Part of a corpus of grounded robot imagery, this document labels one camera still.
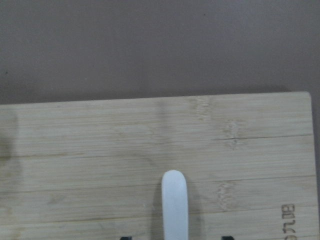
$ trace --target wood grain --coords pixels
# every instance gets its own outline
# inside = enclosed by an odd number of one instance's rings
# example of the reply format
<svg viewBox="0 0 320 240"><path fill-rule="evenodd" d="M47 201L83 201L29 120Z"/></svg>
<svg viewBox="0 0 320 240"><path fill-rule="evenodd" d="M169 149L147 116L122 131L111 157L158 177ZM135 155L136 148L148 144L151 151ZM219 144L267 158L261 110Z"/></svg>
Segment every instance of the wood grain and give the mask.
<svg viewBox="0 0 320 240"><path fill-rule="evenodd" d="M319 239L308 93L0 106L0 239L162 239L162 174L187 180L190 239Z"/></svg>

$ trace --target wooden board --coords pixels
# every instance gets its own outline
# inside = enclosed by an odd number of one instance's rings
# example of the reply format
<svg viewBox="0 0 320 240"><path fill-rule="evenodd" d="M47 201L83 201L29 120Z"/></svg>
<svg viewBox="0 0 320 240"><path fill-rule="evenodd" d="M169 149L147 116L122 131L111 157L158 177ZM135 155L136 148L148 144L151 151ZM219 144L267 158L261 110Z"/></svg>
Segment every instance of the wooden board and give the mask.
<svg viewBox="0 0 320 240"><path fill-rule="evenodd" d="M2 105L0 239L162 240L171 169L190 240L319 239L306 92Z"/></svg>

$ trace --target white handle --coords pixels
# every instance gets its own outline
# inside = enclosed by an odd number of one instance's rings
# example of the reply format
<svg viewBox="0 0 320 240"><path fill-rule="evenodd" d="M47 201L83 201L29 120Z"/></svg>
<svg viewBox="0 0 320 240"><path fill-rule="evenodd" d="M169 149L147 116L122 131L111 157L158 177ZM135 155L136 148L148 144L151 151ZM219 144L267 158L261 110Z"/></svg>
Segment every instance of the white handle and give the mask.
<svg viewBox="0 0 320 240"><path fill-rule="evenodd" d="M162 178L164 240L188 240L188 194L184 175L167 171Z"/></svg>

